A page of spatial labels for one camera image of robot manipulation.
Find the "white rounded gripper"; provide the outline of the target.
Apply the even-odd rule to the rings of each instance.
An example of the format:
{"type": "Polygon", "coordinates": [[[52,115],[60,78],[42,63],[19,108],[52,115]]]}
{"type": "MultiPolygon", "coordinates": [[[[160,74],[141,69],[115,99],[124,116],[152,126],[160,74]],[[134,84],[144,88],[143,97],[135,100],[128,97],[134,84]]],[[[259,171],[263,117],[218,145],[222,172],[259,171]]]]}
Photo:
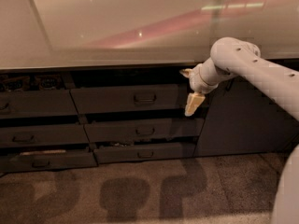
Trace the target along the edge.
{"type": "Polygon", "coordinates": [[[201,76],[202,63],[197,64],[193,69],[181,69],[179,72],[189,79],[190,87],[194,93],[189,93],[187,104],[185,106],[185,116],[190,117],[194,114],[197,108],[205,101],[204,94],[214,91],[218,85],[207,84],[201,76]]]}

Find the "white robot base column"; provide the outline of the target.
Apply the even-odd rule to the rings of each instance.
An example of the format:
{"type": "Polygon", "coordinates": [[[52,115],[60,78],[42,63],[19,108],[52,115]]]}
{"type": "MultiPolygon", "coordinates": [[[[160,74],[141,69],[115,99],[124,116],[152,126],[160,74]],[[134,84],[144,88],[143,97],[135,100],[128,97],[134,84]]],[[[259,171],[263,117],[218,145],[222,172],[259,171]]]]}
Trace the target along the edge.
{"type": "Polygon", "coordinates": [[[299,145],[281,174],[271,224],[299,224],[299,145]]]}

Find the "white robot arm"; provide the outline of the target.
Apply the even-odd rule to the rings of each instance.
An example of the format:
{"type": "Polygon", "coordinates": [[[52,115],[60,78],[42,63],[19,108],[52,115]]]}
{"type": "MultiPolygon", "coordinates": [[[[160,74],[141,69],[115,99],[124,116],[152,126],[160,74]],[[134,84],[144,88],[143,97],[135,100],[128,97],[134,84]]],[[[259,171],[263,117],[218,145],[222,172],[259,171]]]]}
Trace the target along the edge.
{"type": "Polygon", "coordinates": [[[221,82],[240,76],[299,120],[299,72],[263,59],[260,49],[250,42],[221,38],[213,44],[205,62],[180,73],[192,89],[185,106],[187,117],[221,82]]]}

